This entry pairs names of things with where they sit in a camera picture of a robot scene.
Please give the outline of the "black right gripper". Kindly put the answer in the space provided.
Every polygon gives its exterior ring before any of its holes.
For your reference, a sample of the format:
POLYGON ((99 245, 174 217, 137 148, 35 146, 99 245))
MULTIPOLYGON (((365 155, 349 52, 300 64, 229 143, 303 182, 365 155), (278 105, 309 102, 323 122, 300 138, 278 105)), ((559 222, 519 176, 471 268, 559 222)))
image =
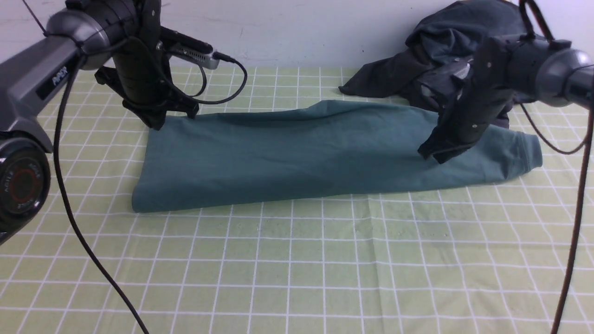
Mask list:
POLYGON ((492 37, 477 47, 459 98, 418 148, 423 159, 443 164, 473 148, 514 92, 522 90, 522 79, 514 73, 522 38, 492 37))

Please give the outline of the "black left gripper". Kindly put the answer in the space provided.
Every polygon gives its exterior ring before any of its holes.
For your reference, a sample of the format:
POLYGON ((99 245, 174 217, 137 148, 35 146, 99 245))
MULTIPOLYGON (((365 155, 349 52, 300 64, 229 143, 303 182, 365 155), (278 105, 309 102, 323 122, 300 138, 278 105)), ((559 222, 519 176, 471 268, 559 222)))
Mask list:
POLYGON ((195 118, 200 104, 172 83, 170 56, 161 50, 161 2, 134 0, 135 24, 125 33, 125 44, 113 53, 115 68, 102 66, 95 78, 123 99, 125 109, 148 128, 159 131, 167 112, 195 118))

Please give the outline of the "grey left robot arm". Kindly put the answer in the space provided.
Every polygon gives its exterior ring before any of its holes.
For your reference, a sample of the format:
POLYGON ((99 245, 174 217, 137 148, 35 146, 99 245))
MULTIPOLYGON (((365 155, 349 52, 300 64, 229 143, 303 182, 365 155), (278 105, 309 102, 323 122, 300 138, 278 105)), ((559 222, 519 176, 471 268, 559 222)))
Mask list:
POLYGON ((158 130, 166 112, 197 104, 166 87, 168 53, 213 48, 161 25, 159 0, 68 0, 44 38, 1 64, 1 241, 21 230, 49 194, 53 145, 38 114, 79 71, 95 71, 123 106, 158 130))

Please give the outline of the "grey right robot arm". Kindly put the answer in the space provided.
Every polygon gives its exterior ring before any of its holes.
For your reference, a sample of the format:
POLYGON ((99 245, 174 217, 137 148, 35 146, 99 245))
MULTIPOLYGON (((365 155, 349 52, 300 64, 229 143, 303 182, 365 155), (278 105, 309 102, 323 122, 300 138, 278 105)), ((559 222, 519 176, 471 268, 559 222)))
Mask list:
POLYGON ((593 61, 568 40, 488 38, 475 51, 456 99, 418 152, 444 163, 475 146, 514 93, 553 107, 592 101, 593 61))

